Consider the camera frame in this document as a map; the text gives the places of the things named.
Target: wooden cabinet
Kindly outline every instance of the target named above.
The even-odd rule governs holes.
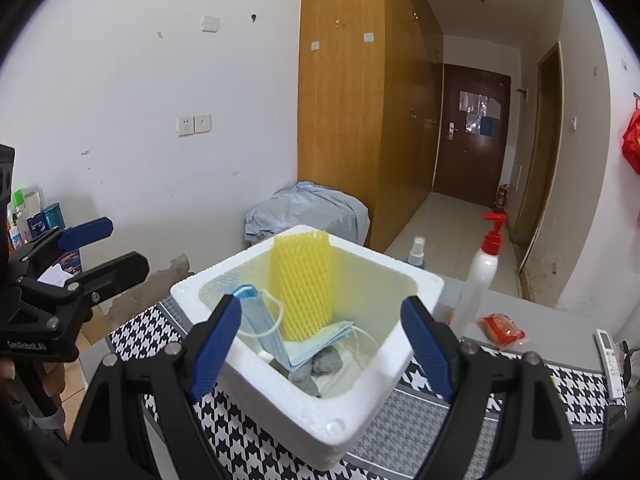
[[[362,200],[373,249],[431,190],[441,100],[442,32],[427,0],[302,0],[298,178]]]

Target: door handle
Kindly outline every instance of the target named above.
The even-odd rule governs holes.
[[[454,123],[449,123],[449,140],[453,140],[453,132],[456,132],[458,129],[454,128]]]

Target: blue face mask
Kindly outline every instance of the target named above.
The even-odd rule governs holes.
[[[353,321],[339,321],[325,326],[305,341],[284,341],[278,330],[282,322],[284,306],[267,291],[264,290],[262,294],[278,305],[278,319],[273,319],[260,293],[253,285],[239,286],[233,291],[233,295],[240,300],[242,317],[254,332],[239,330],[238,333],[256,338],[262,348],[290,372],[294,372],[323,348],[344,339],[354,330],[363,332],[353,326]]]

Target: styrofoam box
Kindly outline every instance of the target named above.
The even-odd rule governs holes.
[[[293,227],[278,236],[313,230]],[[222,295],[250,283],[267,288],[270,238],[177,283],[171,294],[193,323],[209,318]],[[402,300],[416,295],[431,312],[443,280],[329,235],[335,255],[334,321],[352,320],[379,345],[344,393],[311,397],[258,357],[255,340],[236,336],[218,383],[233,402],[311,467],[327,470],[354,444],[398,382],[413,351],[399,322]]]

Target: front door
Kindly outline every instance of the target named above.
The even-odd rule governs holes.
[[[507,143],[511,78],[444,66],[444,106],[433,190],[492,207]]]

